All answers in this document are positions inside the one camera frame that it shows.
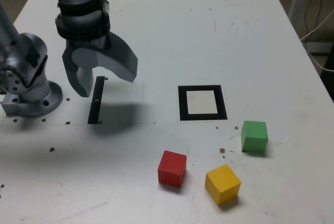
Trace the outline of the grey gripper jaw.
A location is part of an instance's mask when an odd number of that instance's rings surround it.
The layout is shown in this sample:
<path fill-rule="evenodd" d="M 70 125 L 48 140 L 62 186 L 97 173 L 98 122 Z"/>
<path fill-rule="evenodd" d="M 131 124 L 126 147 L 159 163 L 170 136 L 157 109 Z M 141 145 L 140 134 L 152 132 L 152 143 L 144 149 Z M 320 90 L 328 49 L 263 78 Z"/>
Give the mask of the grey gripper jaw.
<path fill-rule="evenodd" d="M 66 47 L 62 56 L 68 81 L 81 97 L 89 97 L 93 84 L 93 71 L 78 67 L 71 59 L 73 51 L 73 47 Z"/>
<path fill-rule="evenodd" d="M 112 71 L 118 78 L 133 82 L 137 76 L 137 56 L 122 38 L 112 32 L 107 34 L 110 37 L 110 48 L 106 52 L 77 48 L 74 49 L 71 59 L 78 67 L 103 67 Z"/>

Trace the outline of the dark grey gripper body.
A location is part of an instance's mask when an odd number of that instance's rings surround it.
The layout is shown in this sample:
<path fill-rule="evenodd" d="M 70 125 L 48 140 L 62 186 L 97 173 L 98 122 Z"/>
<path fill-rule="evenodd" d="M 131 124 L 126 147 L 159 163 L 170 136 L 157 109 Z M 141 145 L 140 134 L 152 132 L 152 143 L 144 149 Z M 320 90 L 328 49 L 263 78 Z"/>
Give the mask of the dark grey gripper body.
<path fill-rule="evenodd" d="M 102 37 L 90 41 L 67 40 L 66 47 L 71 47 L 73 49 L 86 48 L 99 52 L 106 52 L 110 48 L 110 37 L 108 34 L 106 34 Z"/>

